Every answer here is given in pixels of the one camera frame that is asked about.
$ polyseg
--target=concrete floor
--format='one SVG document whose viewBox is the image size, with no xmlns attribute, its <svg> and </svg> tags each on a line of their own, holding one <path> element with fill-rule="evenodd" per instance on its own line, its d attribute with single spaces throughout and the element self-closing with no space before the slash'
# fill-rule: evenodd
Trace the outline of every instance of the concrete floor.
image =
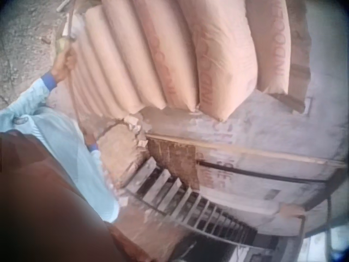
<svg viewBox="0 0 349 262">
<path fill-rule="evenodd" d="M 0 11 L 0 109 L 50 69 L 51 38 L 65 14 L 62 0 L 8 0 Z"/>
</svg>

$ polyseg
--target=hand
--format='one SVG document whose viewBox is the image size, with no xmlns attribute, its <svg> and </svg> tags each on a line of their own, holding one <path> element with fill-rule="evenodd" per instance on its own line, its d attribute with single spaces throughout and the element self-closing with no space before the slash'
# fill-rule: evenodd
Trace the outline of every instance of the hand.
<svg viewBox="0 0 349 262">
<path fill-rule="evenodd" d="M 76 53 L 75 50 L 71 47 L 70 43 L 67 43 L 62 52 L 60 52 L 53 67 L 51 69 L 51 74 L 55 79 L 56 83 L 63 81 L 68 72 L 73 70 L 76 64 Z"/>
<path fill-rule="evenodd" d="M 92 132 L 89 132 L 85 127 L 79 126 L 80 130 L 83 134 L 83 139 L 85 141 L 86 146 L 92 146 L 97 144 L 96 138 L 94 137 Z"/>
</svg>

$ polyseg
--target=dusty surface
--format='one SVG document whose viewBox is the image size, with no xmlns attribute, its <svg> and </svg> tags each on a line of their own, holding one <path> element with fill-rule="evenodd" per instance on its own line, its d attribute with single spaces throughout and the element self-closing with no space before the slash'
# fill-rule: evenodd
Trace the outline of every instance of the dusty surface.
<svg viewBox="0 0 349 262">
<path fill-rule="evenodd" d="M 13 0 L 0 11 L 0 109 L 50 69 L 51 39 L 64 19 L 61 0 Z"/>
<path fill-rule="evenodd" d="M 151 257 L 165 262 L 188 231 L 129 194 L 119 196 L 121 210 L 115 225 Z"/>
</svg>

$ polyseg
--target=brown cloth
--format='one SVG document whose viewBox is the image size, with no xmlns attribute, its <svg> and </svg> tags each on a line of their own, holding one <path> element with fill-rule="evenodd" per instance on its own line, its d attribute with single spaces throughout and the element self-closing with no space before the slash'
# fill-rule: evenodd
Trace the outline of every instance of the brown cloth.
<svg viewBox="0 0 349 262">
<path fill-rule="evenodd" d="M 11 261 L 154 261 L 101 220 L 34 136 L 0 133 L 0 156 L 0 239 Z"/>
</svg>

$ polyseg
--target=black pipe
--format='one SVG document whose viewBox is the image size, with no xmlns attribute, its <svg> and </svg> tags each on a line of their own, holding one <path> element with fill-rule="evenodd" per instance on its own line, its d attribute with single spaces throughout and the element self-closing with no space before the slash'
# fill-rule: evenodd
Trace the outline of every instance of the black pipe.
<svg viewBox="0 0 349 262">
<path fill-rule="evenodd" d="M 270 179 L 270 180 L 300 183 L 300 184 L 309 184 L 309 183 L 323 183 L 323 184 L 325 184 L 327 182 L 327 180 L 304 179 L 304 178 L 294 178 L 294 177 L 287 177 L 287 176 L 263 174 L 263 173 L 246 171 L 246 170 L 232 168 L 232 167 L 228 167 L 228 166 L 222 166 L 222 165 L 217 165 L 217 164 L 213 164 L 213 163 L 208 163 L 208 162 L 201 161 L 201 160 L 198 160 L 197 163 L 199 165 L 205 166 L 207 168 L 213 168 L 213 169 L 232 172 L 232 173 L 236 173 L 236 174 L 240 174 L 240 175 L 253 176 L 253 177 L 265 178 L 265 179 Z"/>
</svg>

